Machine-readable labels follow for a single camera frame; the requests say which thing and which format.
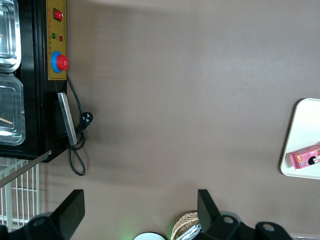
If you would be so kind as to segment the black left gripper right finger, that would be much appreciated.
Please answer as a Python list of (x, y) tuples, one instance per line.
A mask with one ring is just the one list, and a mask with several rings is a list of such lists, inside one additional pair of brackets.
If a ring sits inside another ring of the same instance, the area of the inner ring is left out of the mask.
[(206, 189), (197, 192), (197, 215), (201, 231), (198, 240), (291, 240), (280, 225), (261, 221), (254, 228), (230, 211), (220, 211)]

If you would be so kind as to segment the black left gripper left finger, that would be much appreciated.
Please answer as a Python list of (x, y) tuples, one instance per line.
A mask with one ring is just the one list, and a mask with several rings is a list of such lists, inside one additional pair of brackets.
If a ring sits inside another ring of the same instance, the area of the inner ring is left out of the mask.
[(85, 195), (82, 189), (73, 190), (53, 212), (32, 218), (22, 228), (9, 232), (0, 226), (2, 240), (69, 240), (85, 216)]

